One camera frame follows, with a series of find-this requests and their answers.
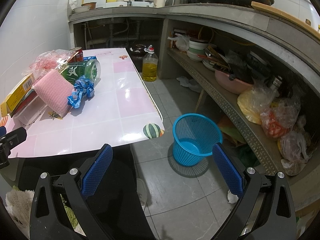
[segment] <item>wooden cutting board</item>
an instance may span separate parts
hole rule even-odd
[[[263,3],[258,3],[258,2],[251,2],[251,6],[259,11],[262,12],[266,12],[266,13],[270,13],[273,14],[275,16],[279,16],[285,20],[288,20],[289,22],[298,25],[299,27],[301,27],[302,29],[304,29],[305,31],[309,32],[310,34],[312,34],[314,37],[316,37],[318,40],[320,40],[320,33],[318,33],[314,28],[312,28],[310,25],[306,24],[305,22],[303,22],[302,20],[292,16],[291,14],[288,14],[282,10],[279,10],[277,8],[271,7],[269,5],[265,5]]]

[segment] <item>pink sponge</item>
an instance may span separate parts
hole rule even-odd
[[[56,69],[50,70],[41,78],[34,85],[34,90],[53,111],[61,117],[66,116],[71,108],[67,97],[71,96],[74,88]]]

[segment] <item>green jar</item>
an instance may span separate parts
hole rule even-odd
[[[67,68],[61,73],[61,75],[72,84],[83,75],[92,82],[95,82],[100,78],[100,74],[101,66],[96,59],[68,63]]]

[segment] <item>metal shelf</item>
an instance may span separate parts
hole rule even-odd
[[[260,125],[246,119],[237,104],[238,96],[221,87],[214,72],[207,69],[202,62],[191,60],[177,49],[168,48],[167,53],[202,86],[230,118],[266,169],[266,173],[274,175],[277,171],[284,172],[276,142],[267,138]]]

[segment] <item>stack of bowls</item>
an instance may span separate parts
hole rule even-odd
[[[208,46],[208,41],[205,40],[197,40],[191,39],[189,41],[189,49],[187,51],[187,55],[190,59],[194,61],[202,61],[197,55],[205,56],[204,49]]]

